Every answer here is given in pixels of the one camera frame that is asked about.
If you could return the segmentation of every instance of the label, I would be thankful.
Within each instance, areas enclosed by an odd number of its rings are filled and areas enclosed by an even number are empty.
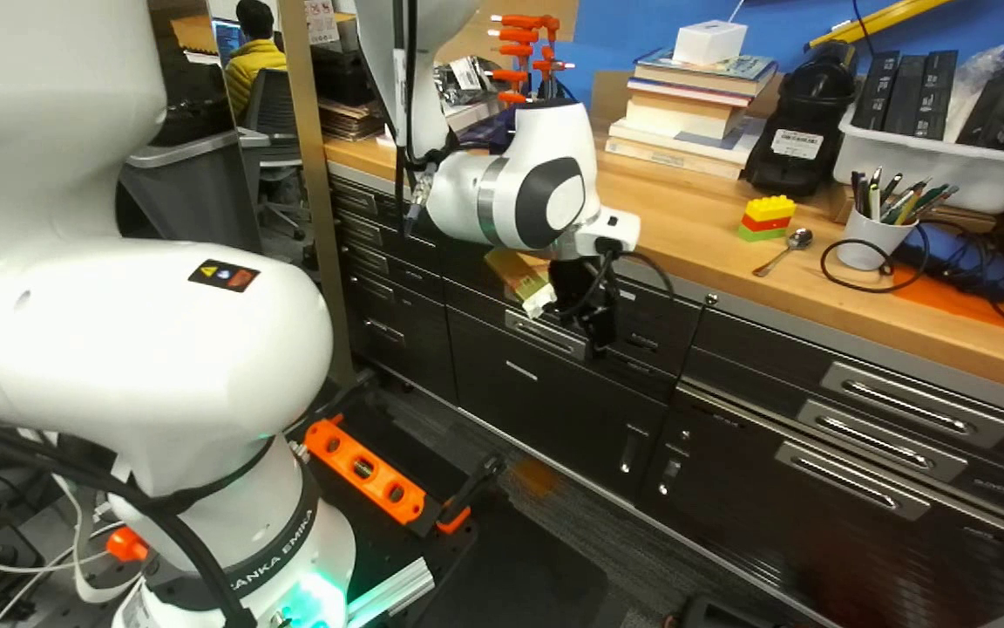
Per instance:
[[[817,160],[822,148],[821,131],[778,128],[772,150],[799,160]]]
[[[257,279],[257,270],[247,264],[229,264],[220,259],[206,259],[202,264],[196,264],[196,273],[189,275],[189,282],[202,282],[202,286],[217,286],[217,291],[235,291],[235,292],[247,292],[247,286]]]
[[[482,91],[472,56],[455,60],[447,65],[455,70],[455,81],[461,84],[463,94],[479,94]]]
[[[334,4],[332,0],[307,0],[307,42],[312,46],[334,46],[340,24],[334,24]]]

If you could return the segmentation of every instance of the workbench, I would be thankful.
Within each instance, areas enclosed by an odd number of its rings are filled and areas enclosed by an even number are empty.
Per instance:
[[[594,346],[523,317],[490,248],[407,227],[387,148],[326,158],[356,359],[827,620],[1004,616],[1004,321],[830,282],[847,192],[799,206],[812,248],[762,279],[786,245],[736,236],[750,188],[601,153],[673,295],[616,261]]]
[[[327,164],[332,175],[348,172],[382,186],[394,178],[394,150],[378,141],[332,141]],[[821,195],[833,202],[827,209],[799,209],[799,223],[809,223],[817,242],[807,253],[787,253],[772,279],[750,273],[783,245],[736,236],[738,211],[755,200],[744,186],[693,180],[681,172],[601,153],[601,195],[607,206],[641,216],[641,252],[669,275],[1004,385],[1004,329],[822,279],[821,252],[845,234],[837,221],[841,195]]]

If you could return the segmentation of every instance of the person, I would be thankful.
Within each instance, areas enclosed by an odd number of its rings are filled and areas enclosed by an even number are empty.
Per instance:
[[[247,42],[227,63],[227,102],[235,122],[247,116],[250,91],[261,70],[285,70],[285,51],[271,42],[271,11],[261,0],[235,6]]]

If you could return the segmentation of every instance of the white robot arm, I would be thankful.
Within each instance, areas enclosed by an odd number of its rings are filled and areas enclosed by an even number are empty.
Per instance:
[[[382,96],[387,113],[394,113],[398,141],[407,144],[412,135],[412,148],[404,148],[407,158],[447,148],[432,63],[436,50],[469,24],[479,4],[482,0],[419,0],[419,18],[404,13],[403,0],[356,4],[360,42]],[[394,42],[398,27],[407,30],[412,24],[419,24],[419,50],[404,78],[404,50]],[[403,116],[403,81],[417,81],[407,122]],[[601,202],[597,144],[579,102],[523,103],[507,153],[458,150],[442,158],[427,206],[447,236],[542,252],[562,261],[594,259],[601,248],[632,252],[641,236],[636,211],[616,211]]]
[[[202,542],[116,499],[173,573],[116,624],[217,628],[227,600],[270,620],[314,573],[340,588],[353,573],[347,517],[317,506],[278,437],[326,385],[327,306],[295,264],[119,236],[123,160],[162,117],[142,0],[0,0],[0,427],[109,445],[138,494],[173,499],[169,520]],[[206,588],[193,556],[227,586]]]

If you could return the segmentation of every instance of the black cabinet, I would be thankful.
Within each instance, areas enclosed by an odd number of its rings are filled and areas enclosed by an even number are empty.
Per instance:
[[[391,282],[348,273],[353,350],[432,394],[455,398],[455,356],[442,302]]]
[[[841,624],[1004,613],[1004,522],[681,387],[641,510]]]
[[[597,484],[636,494],[663,405],[516,331],[450,309],[458,400]]]
[[[704,329],[707,337],[692,350],[687,379],[888,471],[1004,510],[1001,408],[727,313],[707,313]]]

